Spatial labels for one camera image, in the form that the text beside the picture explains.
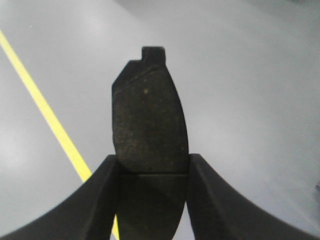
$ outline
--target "yellow line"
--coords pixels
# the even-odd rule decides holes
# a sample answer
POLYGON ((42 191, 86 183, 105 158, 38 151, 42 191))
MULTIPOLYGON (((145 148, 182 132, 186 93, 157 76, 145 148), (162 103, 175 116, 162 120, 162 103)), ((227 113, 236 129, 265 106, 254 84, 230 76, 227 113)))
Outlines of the yellow line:
MULTIPOLYGON (((85 162, 83 157, 80 155, 79 151, 77 150, 76 146, 72 142, 71 138, 68 136, 64 127, 56 117, 54 111, 49 106, 48 102, 46 101, 41 91, 37 87, 35 81, 32 79, 27 69, 25 68, 25 66, 23 65, 23 63, 21 62, 21 60, 19 59, 19 57, 11 47, 10 43, 8 42, 6 36, 1 30, 0 30, 0 45, 4 50, 5 54, 7 55, 8 59, 10 60, 15 71, 19 75, 20 79, 22 80, 23 84, 29 91, 31 97, 33 98, 40 112, 42 113, 47 124, 51 128, 56 139, 60 143, 65 154, 68 156, 75 171, 78 173, 81 180, 85 182, 88 178, 90 178, 90 176, 92 175, 92 172, 90 171, 87 163, 85 162)), ((112 232, 116 237, 116 239, 119 240, 119 230, 118 230, 117 222, 118 222, 117 217, 115 217, 112 232)))

